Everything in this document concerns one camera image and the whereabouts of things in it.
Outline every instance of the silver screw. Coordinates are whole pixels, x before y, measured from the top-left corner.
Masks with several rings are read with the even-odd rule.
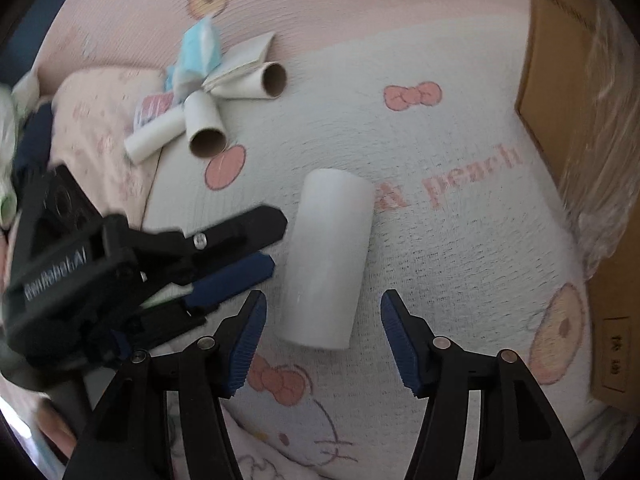
[[[146,359],[146,352],[144,350],[136,350],[131,355],[131,362],[134,364],[141,363]]]
[[[215,344],[216,340],[208,335],[198,339],[198,348],[200,350],[209,350],[209,348],[213,348]]]
[[[507,361],[508,363],[514,363],[518,360],[518,354],[513,350],[503,350],[500,352],[500,357],[503,361]]]
[[[440,350],[446,350],[451,346],[451,341],[441,335],[433,338],[433,345]]]
[[[207,237],[204,233],[196,233],[193,235],[193,245],[196,249],[201,251],[207,246]]]

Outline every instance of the white cylinder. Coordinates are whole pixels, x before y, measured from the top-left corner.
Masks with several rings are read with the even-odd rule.
[[[134,164],[139,164],[184,132],[182,106],[171,108],[124,139],[124,149]]]
[[[184,102],[187,140],[191,153],[201,158],[216,156],[226,148],[226,128],[215,99],[198,90]]]
[[[287,85],[287,71],[280,63],[264,63],[257,70],[214,86],[209,92],[223,99],[275,99]]]
[[[341,170],[314,170],[302,187],[284,278],[278,335],[292,343],[349,347],[369,251],[375,188]]]

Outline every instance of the person's skin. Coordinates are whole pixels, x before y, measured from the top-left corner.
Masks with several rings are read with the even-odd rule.
[[[67,458],[71,458],[76,447],[76,437],[48,400],[43,400],[38,405],[35,420],[39,430],[58,446]]]

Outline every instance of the red bow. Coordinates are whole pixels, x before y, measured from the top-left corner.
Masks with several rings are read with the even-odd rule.
[[[442,101],[442,89],[433,81],[425,81],[418,86],[387,86],[385,88],[386,107],[395,112],[407,110],[411,105],[433,106]]]
[[[271,368],[267,360],[258,354],[249,368],[247,382],[257,392],[267,390],[278,404],[294,406],[305,395],[305,378],[298,372]]]

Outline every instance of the cardboard box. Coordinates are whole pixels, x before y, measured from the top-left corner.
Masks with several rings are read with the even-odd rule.
[[[593,123],[590,127],[593,121],[590,95],[604,85],[607,72],[603,67],[591,70],[588,76],[585,70],[596,32],[596,2],[532,0],[531,4],[529,46],[516,110],[558,185],[576,146],[591,142],[590,136],[609,134],[594,131]],[[571,179],[562,184],[569,192],[571,186],[576,186]],[[601,261],[588,281],[588,292],[593,323],[592,394],[611,406],[640,415],[637,204],[631,210],[628,227],[615,253]]]

